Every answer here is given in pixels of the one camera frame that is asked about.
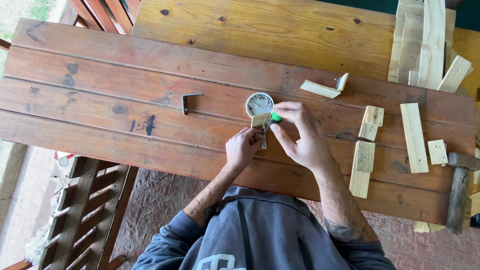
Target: fingernail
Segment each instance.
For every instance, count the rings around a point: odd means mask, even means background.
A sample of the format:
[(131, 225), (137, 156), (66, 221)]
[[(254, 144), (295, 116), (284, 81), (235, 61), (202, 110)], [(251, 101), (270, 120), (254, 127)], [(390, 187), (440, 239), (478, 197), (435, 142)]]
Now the fingernail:
[(273, 132), (277, 132), (279, 129), (278, 124), (271, 124), (270, 129), (272, 129)]

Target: forearm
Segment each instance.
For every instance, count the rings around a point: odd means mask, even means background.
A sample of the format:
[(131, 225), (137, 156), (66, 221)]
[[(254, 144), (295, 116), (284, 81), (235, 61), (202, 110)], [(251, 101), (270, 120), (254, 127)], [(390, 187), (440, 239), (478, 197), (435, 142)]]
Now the forearm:
[(220, 201), (240, 174), (241, 170), (225, 165), (207, 187), (202, 190), (183, 212), (200, 226), (205, 226), (215, 214)]
[(350, 193), (337, 162), (331, 158), (324, 169), (313, 174), (320, 189), (323, 215), (330, 237), (345, 244), (378, 241), (375, 231)]

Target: hammer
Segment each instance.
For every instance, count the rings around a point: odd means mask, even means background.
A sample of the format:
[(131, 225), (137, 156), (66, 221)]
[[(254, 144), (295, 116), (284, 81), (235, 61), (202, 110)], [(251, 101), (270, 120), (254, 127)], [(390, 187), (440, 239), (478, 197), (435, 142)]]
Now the hammer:
[(445, 227), (453, 234), (461, 234), (465, 216), (469, 171), (480, 170), (480, 159), (466, 154), (448, 153), (447, 164), (455, 167), (455, 173)]

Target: hoodie cuff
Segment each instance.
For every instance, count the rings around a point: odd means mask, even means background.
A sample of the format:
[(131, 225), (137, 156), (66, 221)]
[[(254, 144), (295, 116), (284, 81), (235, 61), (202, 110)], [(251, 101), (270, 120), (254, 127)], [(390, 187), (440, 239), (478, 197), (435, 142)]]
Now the hoodie cuff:
[(170, 230), (183, 239), (198, 239), (205, 233), (205, 228), (194, 222), (180, 211), (168, 224)]
[(351, 252), (351, 251), (369, 251), (375, 253), (381, 253), (382, 256), (385, 255), (384, 249), (380, 241), (366, 244), (337, 244), (337, 249), (339, 251)]

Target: tattoo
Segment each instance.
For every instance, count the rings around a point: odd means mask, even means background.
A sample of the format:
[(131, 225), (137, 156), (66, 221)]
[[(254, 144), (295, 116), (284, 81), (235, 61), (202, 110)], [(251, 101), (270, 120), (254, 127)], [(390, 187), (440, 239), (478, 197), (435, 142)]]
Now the tattoo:
[(366, 241), (355, 224), (339, 224), (325, 219), (328, 234), (342, 244), (363, 244)]
[(215, 214), (219, 205), (220, 205), (220, 201), (216, 201), (214, 204), (204, 209), (205, 223), (208, 223), (210, 221), (210, 219)]
[(195, 213), (195, 209), (199, 208), (200, 207), (200, 204), (204, 201), (205, 197), (201, 198), (200, 201), (197, 203), (197, 205), (195, 206), (195, 208), (193, 208), (191, 211), (190, 211), (190, 214), (193, 215)]

